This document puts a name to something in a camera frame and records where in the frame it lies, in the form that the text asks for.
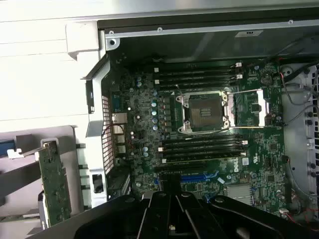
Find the silver socket cover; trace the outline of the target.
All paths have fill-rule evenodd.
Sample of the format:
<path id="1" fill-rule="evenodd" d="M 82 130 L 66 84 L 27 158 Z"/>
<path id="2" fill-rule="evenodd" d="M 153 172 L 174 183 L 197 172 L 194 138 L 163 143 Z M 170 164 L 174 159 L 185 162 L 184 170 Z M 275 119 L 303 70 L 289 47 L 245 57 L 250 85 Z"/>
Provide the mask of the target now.
<path id="1" fill-rule="evenodd" d="M 230 126 L 266 126 L 269 103 L 263 89 L 227 93 Z"/>

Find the silver chipset heat sink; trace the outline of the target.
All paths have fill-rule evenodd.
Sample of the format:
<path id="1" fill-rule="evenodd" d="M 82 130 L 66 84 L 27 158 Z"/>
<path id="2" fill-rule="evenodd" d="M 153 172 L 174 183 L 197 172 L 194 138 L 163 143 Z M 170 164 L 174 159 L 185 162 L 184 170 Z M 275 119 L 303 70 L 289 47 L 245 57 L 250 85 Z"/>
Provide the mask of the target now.
<path id="1" fill-rule="evenodd" d="M 227 186 L 227 196 L 236 200 L 250 200 L 251 192 L 249 184 L 236 184 Z"/>

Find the blue expansion slot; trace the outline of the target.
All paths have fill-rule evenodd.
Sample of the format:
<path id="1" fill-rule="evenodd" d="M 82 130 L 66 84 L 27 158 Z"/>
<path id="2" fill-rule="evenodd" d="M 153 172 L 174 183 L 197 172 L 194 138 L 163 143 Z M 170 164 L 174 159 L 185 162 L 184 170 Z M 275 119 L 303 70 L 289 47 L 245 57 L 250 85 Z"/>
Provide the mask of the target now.
<path id="1" fill-rule="evenodd" d="M 217 175 L 210 174 L 198 174 L 198 175 L 184 175 L 181 176 L 180 182 L 181 183 L 201 183 L 201 182 L 210 182 L 212 179 L 215 179 Z"/>

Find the silver disk bay cage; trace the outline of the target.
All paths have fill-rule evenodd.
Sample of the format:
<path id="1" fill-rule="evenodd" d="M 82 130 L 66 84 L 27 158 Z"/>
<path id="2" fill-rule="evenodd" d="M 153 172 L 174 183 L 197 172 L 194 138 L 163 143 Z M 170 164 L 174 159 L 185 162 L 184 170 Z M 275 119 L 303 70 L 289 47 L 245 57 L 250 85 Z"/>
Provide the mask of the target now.
<path id="1" fill-rule="evenodd" d="M 283 86 L 285 155 L 294 190 L 305 199 L 319 200 L 319 67 L 290 64 L 280 68 Z"/>

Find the green motherboard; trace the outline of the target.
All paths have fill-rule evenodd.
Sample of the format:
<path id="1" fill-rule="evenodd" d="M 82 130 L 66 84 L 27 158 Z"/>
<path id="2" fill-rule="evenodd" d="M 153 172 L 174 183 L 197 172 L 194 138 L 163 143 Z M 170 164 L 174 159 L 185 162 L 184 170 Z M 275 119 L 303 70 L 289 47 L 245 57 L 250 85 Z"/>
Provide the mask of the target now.
<path id="1" fill-rule="evenodd" d="M 176 183 L 210 200 L 227 196 L 227 186 L 249 184 L 251 199 L 239 200 L 280 215 L 285 197 L 283 128 L 227 129 L 210 134 L 177 132 L 182 93 L 263 89 L 269 103 L 266 125 L 284 125 L 280 71 L 275 63 L 247 67 L 243 60 L 129 64 L 117 70 L 110 87 L 114 160 L 141 198 Z M 184 175 L 215 174 L 210 182 L 181 183 Z"/>

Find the CPU socket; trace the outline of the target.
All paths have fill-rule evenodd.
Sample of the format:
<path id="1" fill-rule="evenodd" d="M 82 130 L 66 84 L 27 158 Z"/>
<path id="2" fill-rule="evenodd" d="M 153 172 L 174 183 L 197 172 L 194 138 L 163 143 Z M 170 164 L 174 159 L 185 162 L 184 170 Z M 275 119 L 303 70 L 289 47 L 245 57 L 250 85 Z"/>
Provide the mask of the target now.
<path id="1" fill-rule="evenodd" d="M 180 93 L 182 125 L 177 132 L 195 135 L 221 132 L 231 127 L 228 96 L 223 91 Z"/>

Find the open black PC case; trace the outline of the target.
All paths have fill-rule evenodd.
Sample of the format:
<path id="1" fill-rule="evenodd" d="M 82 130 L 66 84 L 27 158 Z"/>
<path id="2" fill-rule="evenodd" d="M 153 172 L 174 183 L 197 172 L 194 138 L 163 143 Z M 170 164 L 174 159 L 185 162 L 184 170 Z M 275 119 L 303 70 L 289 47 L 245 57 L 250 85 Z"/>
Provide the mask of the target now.
<path id="1" fill-rule="evenodd" d="M 209 26 L 196 24 L 160 24 L 122 29 L 109 22 L 93 24 L 99 34 L 101 57 L 97 67 L 86 77 L 89 111 L 88 138 L 101 144 L 100 173 L 97 178 L 108 185 L 107 194 L 120 193 L 117 179 L 130 177 L 125 166 L 114 160 L 113 140 L 103 131 L 112 124 L 110 87 L 117 70 L 136 63 L 185 63 L 243 60 L 247 67 L 275 63 L 280 71 L 281 98 L 283 86 L 292 76 L 284 78 L 280 68 L 290 64 L 314 64 L 319 67 L 319 20 L 280 20 L 271 23 Z M 289 157 L 282 156 L 285 169 L 287 205 L 280 209 L 283 219 L 307 225 L 319 232 L 319 200 L 302 198 L 293 188 L 287 173 Z"/>

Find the hard disk with blue carrier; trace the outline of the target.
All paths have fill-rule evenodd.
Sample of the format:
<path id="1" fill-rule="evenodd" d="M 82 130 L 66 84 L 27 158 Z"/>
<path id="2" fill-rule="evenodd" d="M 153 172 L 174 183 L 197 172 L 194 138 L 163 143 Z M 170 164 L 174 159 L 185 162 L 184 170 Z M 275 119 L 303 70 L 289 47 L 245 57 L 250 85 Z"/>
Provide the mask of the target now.
<path id="1" fill-rule="evenodd" d="M 15 149 L 14 140 L 0 140 L 0 151 L 7 151 L 8 149 Z"/>

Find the grey parts rack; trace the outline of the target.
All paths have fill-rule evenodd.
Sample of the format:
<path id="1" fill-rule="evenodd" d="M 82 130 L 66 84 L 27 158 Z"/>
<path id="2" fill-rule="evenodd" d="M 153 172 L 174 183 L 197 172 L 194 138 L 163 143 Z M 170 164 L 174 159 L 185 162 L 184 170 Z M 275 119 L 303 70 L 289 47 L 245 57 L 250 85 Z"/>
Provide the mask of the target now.
<path id="1" fill-rule="evenodd" d="M 66 171 L 71 216 L 84 211 L 78 164 L 78 144 L 69 125 L 0 133 L 0 140 L 14 140 L 15 149 L 0 151 L 0 239 L 25 239 L 42 230 L 38 195 L 42 191 L 35 152 L 42 140 L 57 141 Z"/>

